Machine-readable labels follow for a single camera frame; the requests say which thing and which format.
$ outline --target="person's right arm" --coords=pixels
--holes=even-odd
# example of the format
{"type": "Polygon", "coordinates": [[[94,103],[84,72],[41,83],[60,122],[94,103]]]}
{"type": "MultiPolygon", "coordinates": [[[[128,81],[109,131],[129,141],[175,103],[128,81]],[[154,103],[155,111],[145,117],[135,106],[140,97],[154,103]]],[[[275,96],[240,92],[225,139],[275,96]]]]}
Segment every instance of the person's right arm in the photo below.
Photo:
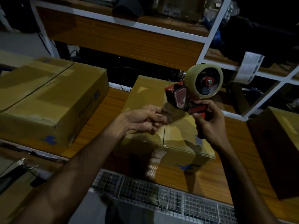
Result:
{"type": "Polygon", "coordinates": [[[211,100],[200,100],[195,103],[209,105],[213,115],[210,121],[206,121],[199,114],[192,114],[197,126],[198,137],[205,138],[219,154],[238,223],[278,224],[277,218],[258,193],[228,140],[223,112],[211,100]]]}

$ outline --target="blue logo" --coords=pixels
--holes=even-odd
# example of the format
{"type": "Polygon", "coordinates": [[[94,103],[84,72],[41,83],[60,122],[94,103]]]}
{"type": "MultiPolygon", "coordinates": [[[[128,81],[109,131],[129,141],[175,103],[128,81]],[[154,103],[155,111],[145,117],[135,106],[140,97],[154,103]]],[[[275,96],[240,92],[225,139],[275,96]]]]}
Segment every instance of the blue logo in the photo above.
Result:
{"type": "Polygon", "coordinates": [[[95,101],[99,98],[99,96],[100,96],[100,92],[99,90],[97,90],[97,92],[95,92],[94,94],[95,101]]]}
{"type": "Polygon", "coordinates": [[[197,165],[197,164],[188,164],[186,166],[178,165],[178,167],[181,168],[181,170],[192,170],[192,167],[200,167],[200,165],[197,165]]]}
{"type": "Polygon", "coordinates": [[[57,144],[56,141],[54,141],[56,138],[54,136],[47,136],[46,138],[42,139],[44,142],[48,142],[50,145],[57,144]]]}

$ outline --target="person's left hand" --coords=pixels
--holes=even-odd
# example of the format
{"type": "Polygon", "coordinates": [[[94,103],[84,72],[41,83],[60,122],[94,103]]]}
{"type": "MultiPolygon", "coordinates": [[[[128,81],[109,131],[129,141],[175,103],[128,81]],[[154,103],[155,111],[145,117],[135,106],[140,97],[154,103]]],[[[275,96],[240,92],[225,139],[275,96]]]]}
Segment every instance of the person's left hand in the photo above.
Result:
{"type": "Polygon", "coordinates": [[[135,131],[154,131],[167,121],[166,109],[155,105],[146,105],[141,109],[132,109],[123,112],[122,115],[128,121],[128,130],[135,131]]]}

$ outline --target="hand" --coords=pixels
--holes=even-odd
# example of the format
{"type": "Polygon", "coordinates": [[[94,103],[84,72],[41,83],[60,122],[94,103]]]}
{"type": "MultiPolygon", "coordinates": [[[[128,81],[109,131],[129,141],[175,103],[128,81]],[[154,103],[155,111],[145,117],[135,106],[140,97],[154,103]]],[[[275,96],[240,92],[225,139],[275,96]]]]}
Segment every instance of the hand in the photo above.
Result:
{"type": "Polygon", "coordinates": [[[155,105],[146,105],[141,109],[133,109],[122,113],[128,123],[128,130],[154,131],[167,121],[165,115],[167,111],[155,105]]]}
{"type": "Polygon", "coordinates": [[[196,104],[209,105],[209,110],[212,114],[211,120],[209,121],[204,120],[198,113],[191,114],[195,119],[198,137],[201,139],[205,138],[215,150],[230,145],[226,135],[223,112],[211,100],[199,100],[194,102],[196,104]]]}

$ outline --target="tape roll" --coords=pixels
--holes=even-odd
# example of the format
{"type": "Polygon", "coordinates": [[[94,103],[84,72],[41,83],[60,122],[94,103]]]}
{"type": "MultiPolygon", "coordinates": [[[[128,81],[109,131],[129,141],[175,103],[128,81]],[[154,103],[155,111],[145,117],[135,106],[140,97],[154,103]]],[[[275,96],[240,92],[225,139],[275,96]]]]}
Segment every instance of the tape roll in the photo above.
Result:
{"type": "Polygon", "coordinates": [[[187,87],[189,93],[202,98],[210,98],[220,90],[223,83],[223,72],[221,68],[215,64],[197,64],[189,68],[189,70],[186,72],[184,81],[185,81],[185,86],[187,87]],[[198,75],[206,68],[215,68],[219,73],[220,82],[216,90],[213,91],[213,93],[204,95],[204,94],[200,94],[199,91],[196,89],[195,82],[198,75]]]}

